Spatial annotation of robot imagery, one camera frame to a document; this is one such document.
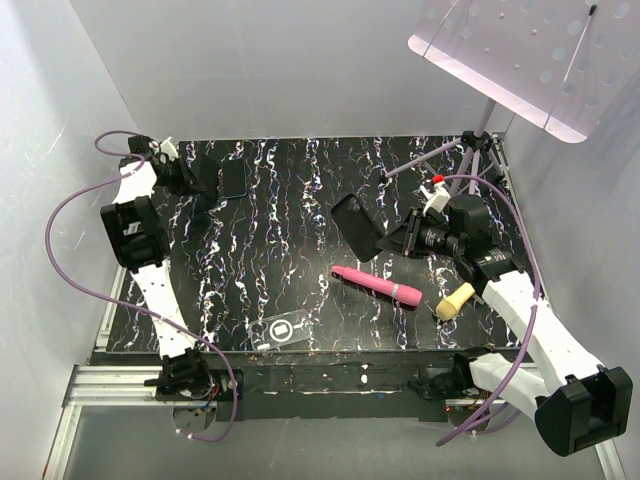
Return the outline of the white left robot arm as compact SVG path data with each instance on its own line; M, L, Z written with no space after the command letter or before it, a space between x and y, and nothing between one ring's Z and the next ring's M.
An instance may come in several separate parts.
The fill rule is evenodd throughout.
M217 388L196 339L186 323L170 279L168 234L152 202L154 189L177 196L216 196L193 173L169 138L157 141L130 133L129 155L120 160L120 186L112 203L100 210L118 263L129 271L140 289L159 344L162 370L145 382L161 395L200 400Z

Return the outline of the clear phone case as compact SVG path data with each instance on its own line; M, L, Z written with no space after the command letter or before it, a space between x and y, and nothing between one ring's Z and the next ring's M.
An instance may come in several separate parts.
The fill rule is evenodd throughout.
M263 352L294 345L311 338L307 310L286 312L251 322L247 327L254 351Z

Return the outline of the black phone case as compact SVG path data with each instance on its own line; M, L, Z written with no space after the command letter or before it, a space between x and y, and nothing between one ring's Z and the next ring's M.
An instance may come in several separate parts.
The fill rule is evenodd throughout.
M377 244L383 238L383 233L357 195L350 193L340 200L332 208L331 217L360 262L369 262L381 252Z

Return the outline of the phone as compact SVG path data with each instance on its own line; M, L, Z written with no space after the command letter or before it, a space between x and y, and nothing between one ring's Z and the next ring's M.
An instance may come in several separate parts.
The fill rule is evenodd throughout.
M228 159L222 162L222 193L227 199L240 198L247 194L246 167L243 159Z

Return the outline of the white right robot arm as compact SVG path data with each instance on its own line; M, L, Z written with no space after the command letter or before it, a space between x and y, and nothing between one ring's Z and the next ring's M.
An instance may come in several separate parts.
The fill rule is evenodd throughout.
M453 319L477 296L504 320L537 367L531 374L488 347L471 348L454 358L454 389L469 398L483 390L497 394L531 418L559 456L623 435L631 377L621 367L606 367L570 334L536 292L524 263L498 245L490 221L484 201L464 194L442 209L412 210L377 242L407 258L451 258L463 283L440 301L437 318Z

